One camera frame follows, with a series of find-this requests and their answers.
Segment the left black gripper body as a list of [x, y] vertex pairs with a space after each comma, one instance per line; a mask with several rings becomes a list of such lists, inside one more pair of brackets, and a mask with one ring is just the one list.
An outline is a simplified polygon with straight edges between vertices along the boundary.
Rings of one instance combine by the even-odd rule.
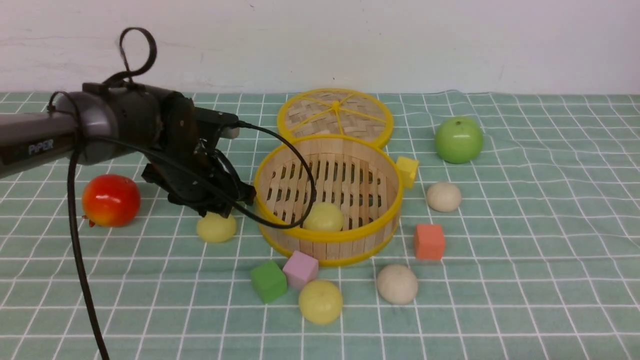
[[206, 189], [206, 184], [218, 189], [231, 200], [235, 198], [233, 185], [227, 182], [226, 171], [220, 164], [220, 139], [207, 141], [201, 139], [195, 120], [194, 102], [181, 95], [171, 93], [160, 103], [162, 131], [158, 144], [153, 150], [187, 170], [178, 170], [157, 157], [150, 157], [142, 171], [142, 178], [169, 193], [178, 195], [187, 201], [203, 201], [217, 198], [231, 204], [216, 193]]

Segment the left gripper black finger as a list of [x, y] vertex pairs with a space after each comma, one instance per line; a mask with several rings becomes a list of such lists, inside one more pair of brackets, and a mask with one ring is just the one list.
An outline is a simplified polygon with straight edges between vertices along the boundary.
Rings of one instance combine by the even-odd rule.
[[220, 152], [220, 164], [226, 173], [227, 183], [234, 188], [235, 200], [252, 206], [256, 196], [254, 187], [241, 180], [233, 164], [231, 164], [230, 160], [222, 152]]

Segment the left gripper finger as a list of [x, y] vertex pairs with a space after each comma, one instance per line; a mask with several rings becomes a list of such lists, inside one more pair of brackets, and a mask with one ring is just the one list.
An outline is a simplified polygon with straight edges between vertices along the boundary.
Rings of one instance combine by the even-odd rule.
[[226, 219], [233, 210], [233, 206], [230, 203], [224, 202], [222, 199], [215, 197], [208, 197], [202, 201], [195, 202], [185, 200], [177, 194], [169, 193], [169, 202], [174, 205], [190, 208], [201, 218], [206, 217], [208, 214], [217, 214]]

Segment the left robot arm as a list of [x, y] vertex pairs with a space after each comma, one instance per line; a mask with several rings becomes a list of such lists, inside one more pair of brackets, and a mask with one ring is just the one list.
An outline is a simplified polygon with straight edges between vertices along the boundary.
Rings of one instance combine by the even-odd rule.
[[2, 177], [80, 153], [82, 166], [144, 150], [181, 164], [236, 203], [252, 205], [254, 187], [240, 180], [217, 150], [221, 138], [239, 134], [229, 112], [196, 107], [182, 93], [149, 85], [109, 88], [85, 83], [82, 91], [60, 96], [44, 112], [3, 114], [0, 126]]

